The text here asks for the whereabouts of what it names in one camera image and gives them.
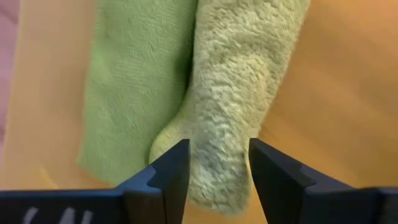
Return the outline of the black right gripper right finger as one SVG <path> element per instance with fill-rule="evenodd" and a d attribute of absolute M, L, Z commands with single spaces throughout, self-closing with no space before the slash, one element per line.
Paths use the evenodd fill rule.
<path fill-rule="evenodd" d="M 249 141 L 252 179 L 269 224 L 397 224 L 397 188 L 354 188 Z"/>

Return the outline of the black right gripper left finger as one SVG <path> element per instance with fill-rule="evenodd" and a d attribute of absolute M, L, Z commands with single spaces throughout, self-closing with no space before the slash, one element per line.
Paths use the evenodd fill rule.
<path fill-rule="evenodd" d="M 190 178 L 183 139 L 113 189 L 3 190 L 2 224 L 181 223 Z"/>

